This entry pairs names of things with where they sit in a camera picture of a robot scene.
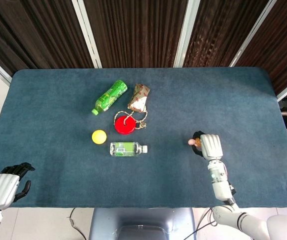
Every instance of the green bottle cap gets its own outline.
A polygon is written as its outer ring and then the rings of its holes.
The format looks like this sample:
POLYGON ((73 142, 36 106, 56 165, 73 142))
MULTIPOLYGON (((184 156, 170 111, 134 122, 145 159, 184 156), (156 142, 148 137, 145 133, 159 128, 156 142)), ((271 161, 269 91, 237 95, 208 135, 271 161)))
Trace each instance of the green bottle cap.
POLYGON ((97 116, 98 115, 98 111, 94 108, 92 111, 91 111, 92 113, 93 113, 93 115, 95 115, 95 116, 97 116))

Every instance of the bottle cap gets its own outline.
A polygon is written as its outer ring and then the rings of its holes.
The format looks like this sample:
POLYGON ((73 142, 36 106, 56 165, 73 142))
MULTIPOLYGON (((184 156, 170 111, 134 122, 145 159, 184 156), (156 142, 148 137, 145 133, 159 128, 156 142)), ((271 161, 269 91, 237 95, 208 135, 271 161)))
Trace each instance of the bottle cap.
POLYGON ((131 134, 136 127, 136 120, 130 116, 127 118, 124 124, 124 120, 127 116, 118 117, 115 121, 114 128, 119 134, 127 135, 131 134))
POLYGON ((142 153, 143 153, 143 154, 148 153, 148 146, 147 146, 147 145, 143 145, 143 146, 142 146, 142 153))
POLYGON ((92 113, 93 113, 93 115, 95 115, 95 116, 97 116, 98 115, 98 111, 94 108, 92 111, 91 111, 92 113))

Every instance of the string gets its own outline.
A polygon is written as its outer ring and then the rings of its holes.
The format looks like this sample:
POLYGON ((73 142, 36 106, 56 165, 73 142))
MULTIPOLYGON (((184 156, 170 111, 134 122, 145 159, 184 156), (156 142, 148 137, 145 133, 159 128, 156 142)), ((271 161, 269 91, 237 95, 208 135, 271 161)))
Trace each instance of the string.
MULTIPOLYGON (((124 119, 124 121, 123 121, 123 124, 126 125, 126 120, 127 120, 129 117, 131 117, 131 116, 134 114, 134 112, 135 112, 135 111, 132 111, 130 114, 129 114, 128 112, 126 112, 126 111, 119 111, 119 112, 117 112, 116 115, 114 116, 114 119, 113 119, 113 125, 116 124, 116 118, 117 118, 117 116, 118 116, 119 114, 121 114, 121 113, 127 114, 127 117, 126 117, 126 118, 124 119)), ((139 127, 135 127, 135 129, 143 129, 143 128, 146 128, 146 127, 147 127, 147 124, 144 122, 144 121, 146 120, 147 116, 148 116, 148 112, 146 111, 146 112, 145 112, 145 116, 144 116, 143 119, 141 119, 141 120, 136 120, 136 119, 135 119, 136 126, 137 126, 137 124, 139 124, 139 127)))

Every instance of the plastic water bottle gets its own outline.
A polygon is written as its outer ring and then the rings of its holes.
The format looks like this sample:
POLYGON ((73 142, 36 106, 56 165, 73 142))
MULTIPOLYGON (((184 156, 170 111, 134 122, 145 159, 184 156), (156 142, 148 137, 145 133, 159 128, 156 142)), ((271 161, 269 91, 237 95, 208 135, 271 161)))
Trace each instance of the plastic water bottle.
POLYGON ((110 143, 110 154, 114 157, 133 157, 141 153, 146 154, 148 147, 139 145, 138 142, 112 142, 110 143))

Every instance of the barcode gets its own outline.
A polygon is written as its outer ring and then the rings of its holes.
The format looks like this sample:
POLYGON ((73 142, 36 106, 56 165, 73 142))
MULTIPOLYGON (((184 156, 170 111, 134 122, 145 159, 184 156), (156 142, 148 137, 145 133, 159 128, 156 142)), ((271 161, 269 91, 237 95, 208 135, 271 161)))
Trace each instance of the barcode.
POLYGON ((117 148, 116 149, 116 152, 125 152, 126 151, 126 149, 124 148, 124 147, 119 147, 119 148, 117 148))

